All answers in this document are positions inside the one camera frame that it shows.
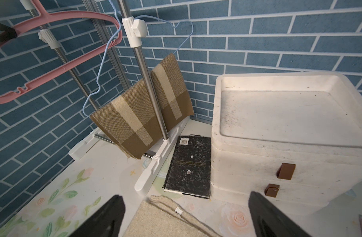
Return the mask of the beige brown plaid scarf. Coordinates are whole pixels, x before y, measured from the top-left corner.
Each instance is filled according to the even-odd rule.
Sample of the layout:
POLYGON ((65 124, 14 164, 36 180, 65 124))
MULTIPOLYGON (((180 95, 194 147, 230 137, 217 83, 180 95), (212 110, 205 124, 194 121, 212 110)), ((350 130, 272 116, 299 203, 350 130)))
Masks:
MULTIPOLYGON (((187 116, 194 115, 189 92, 173 53, 164 58, 150 76, 168 131, 187 116)), ((144 80, 91 114, 90 118, 132 158, 141 159, 162 138, 144 80)))

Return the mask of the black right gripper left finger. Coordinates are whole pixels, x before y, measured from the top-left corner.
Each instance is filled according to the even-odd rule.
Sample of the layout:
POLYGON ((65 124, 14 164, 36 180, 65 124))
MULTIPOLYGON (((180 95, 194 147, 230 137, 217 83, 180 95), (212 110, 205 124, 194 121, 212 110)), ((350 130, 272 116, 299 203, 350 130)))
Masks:
POLYGON ((126 206, 122 196, 114 195, 78 227, 70 237, 117 237, 126 206))

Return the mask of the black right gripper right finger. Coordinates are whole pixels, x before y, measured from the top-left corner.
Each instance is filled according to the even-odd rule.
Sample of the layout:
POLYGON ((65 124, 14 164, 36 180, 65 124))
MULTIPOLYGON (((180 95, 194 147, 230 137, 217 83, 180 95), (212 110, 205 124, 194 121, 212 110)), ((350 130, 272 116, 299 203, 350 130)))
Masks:
POLYGON ((260 193, 251 192, 248 207, 257 237, 308 237, 309 234, 260 193))

